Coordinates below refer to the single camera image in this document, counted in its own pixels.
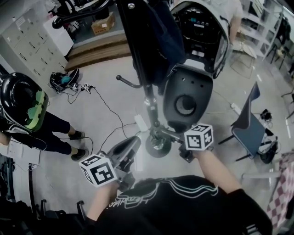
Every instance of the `bag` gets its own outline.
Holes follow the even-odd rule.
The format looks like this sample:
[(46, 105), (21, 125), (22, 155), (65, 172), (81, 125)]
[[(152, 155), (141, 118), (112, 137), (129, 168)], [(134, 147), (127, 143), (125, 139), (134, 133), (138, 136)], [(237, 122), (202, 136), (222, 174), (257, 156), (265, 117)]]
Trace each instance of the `bag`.
[(57, 93), (70, 87), (72, 83), (75, 83), (79, 77), (79, 69), (76, 68), (70, 75), (64, 73), (54, 72), (50, 76), (50, 87), (52, 87)]

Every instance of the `black t-shirt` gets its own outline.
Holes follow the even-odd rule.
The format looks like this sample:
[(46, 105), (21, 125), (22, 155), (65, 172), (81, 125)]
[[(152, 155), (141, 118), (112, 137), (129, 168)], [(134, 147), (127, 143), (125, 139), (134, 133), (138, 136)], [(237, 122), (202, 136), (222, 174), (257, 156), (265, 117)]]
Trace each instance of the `black t-shirt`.
[(269, 218), (243, 190), (226, 194), (197, 176), (140, 182), (92, 223), (87, 234), (272, 234)]

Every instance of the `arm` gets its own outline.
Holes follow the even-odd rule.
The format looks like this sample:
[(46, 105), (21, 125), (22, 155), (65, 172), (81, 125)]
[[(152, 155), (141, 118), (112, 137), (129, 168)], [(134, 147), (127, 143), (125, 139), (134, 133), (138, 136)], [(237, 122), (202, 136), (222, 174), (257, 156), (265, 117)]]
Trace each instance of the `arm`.
[(194, 152), (206, 179), (226, 193), (241, 189), (241, 185), (219, 159), (210, 151)]
[(9, 145), (10, 137), (0, 131), (0, 143), (3, 145)]
[(241, 20), (242, 20), (242, 18), (240, 18), (240, 17), (233, 17), (231, 19), (231, 30), (230, 30), (230, 42), (231, 43), (233, 43), (235, 40), (238, 29), (241, 25)]
[(89, 219), (97, 221), (102, 211), (109, 205), (112, 199), (116, 197), (118, 188), (119, 185), (116, 181), (99, 188), (87, 214), (87, 217)]

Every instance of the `wooden step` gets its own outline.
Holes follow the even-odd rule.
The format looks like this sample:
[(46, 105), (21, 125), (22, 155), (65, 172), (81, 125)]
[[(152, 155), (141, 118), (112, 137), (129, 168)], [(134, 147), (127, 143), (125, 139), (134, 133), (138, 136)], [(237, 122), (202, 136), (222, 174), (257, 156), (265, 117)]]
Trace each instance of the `wooden step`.
[(70, 60), (70, 59), (76, 58), (78, 56), (81, 56), (83, 54), (89, 53), (94, 50), (100, 50), (103, 48), (126, 44), (126, 43), (127, 43), (127, 38), (125, 37), (125, 34), (118, 34), (115, 36), (96, 40), (94, 42), (90, 42), (85, 45), (74, 48), (69, 53), (68, 58)]
[(85, 67), (102, 61), (109, 61), (121, 57), (130, 56), (130, 48), (128, 44), (116, 45), (100, 50), (92, 50), (84, 55), (70, 59), (65, 67), (66, 71), (76, 68)]

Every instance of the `concrete floor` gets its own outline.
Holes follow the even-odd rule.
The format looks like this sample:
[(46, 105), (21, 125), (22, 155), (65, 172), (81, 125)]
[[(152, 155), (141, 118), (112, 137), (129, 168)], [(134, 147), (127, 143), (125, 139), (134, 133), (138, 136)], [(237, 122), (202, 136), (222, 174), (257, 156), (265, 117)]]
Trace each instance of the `concrete floor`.
[[(250, 63), (246, 56), (242, 56), (241, 59), (246, 64)], [(255, 161), (245, 159), (235, 162), (237, 158), (246, 155), (246, 150), (235, 139), (222, 145), (216, 144), (230, 135), (230, 125), (237, 119), (237, 114), (230, 111), (228, 101), (242, 108), (254, 82), (258, 82), (261, 96), (253, 101), (252, 113), (260, 113), (265, 108), (272, 113), (273, 127), (271, 130), (278, 136), (281, 143), (281, 150), (276, 157), (293, 147), (290, 135), (294, 136), (294, 125), (292, 121), (289, 121), (290, 133), (288, 133), (285, 117), (288, 116), (289, 110), (294, 109), (294, 105), (289, 105), (291, 102), (289, 98), (291, 97), (281, 98), (281, 94), (291, 91), (291, 86), (283, 78), (285, 77), (284, 74), (280, 73), (275, 65), (271, 66), (267, 61), (257, 60), (254, 67), (250, 69), (239, 62), (235, 62), (233, 67), (245, 77), (250, 75), (252, 69), (251, 79), (236, 73), (227, 63), (224, 71), (214, 80), (215, 92), (212, 93), (207, 113), (203, 115), (200, 121), (213, 125), (214, 153), (238, 179), (241, 179), (243, 173), (265, 172), (272, 166), (264, 166), (258, 161), (258, 158)], [(83, 74), (81, 83), (86, 82), (96, 86), (110, 108), (120, 115), (124, 124), (133, 123), (134, 116), (138, 113), (143, 116), (150, 126), (147, 111), (143, 104), (143, 89), (133, 89), (115, 79), (120, 74), (128, 80), (138, 83), (131, 57), (84, 67), (81, 68), (81, 73)], [(159, 120), (166, 124), (162, 113), (161, 97), (158, 97), (158, 108)], [(76, 102), (72, 105), (68, 104), (66, 95), (56, 96), (51, 99), (48, 111), (69, 121), (77, 130), (85, 131), (86, 136), (91, 137), (94, 141), (93, 153), (99, 151), (105, 138), (113, 129), (121, 125), (118, 117), (108, 110), (94, 90), (91, 95), (87, 92), (81, 92)], [(125, 127), (127, 136), (134, 135), (138, 130), (136, 125)], [(66, 135), (62, 134), (58, 136), (67, 138)], [(143, 143), (146, 137), (147, 133), (141, 135)], [(108, 151), (123, 139), (122, 130), (116, 130), (104, 144), (103, 150)], [(69, 142), (75, 147), (86, 146), (91, 150), (91, 141), (89, 139)], [(197, 160), (189, 164), (179, 157), (178, 147), (178, 144), (173, 144), (169, 155), (164, 158), (153, 158), (148, 155), (143, 144), (137, 153), (136, 162), (132, 166), (135, 178), (140, 180), (150, 177), (203, 175)], [(79, 200), (85, 202), (84, 209), (87, 211), (96, 191), (96, 188), (86, 181), (77, 162), (73, 162), (68, 156), (46, 151), (41, 153), (40, 166), (33, 170), (33, 184), (36, 202), (46, 199), (47, 209), (63, 209), (68, 213), (77, 212), (76, 202)], [(247, 193), (263, 209), (266, 209), (274, 183), (272, 182), (269, 185), (268, 180), (243, 180), (242, 184)], [(21, 193), (20, 187), (15, 183), (18, 193)], [(17, 198), (23, 199), (24, 197), (24, 195), (20, 194)]]

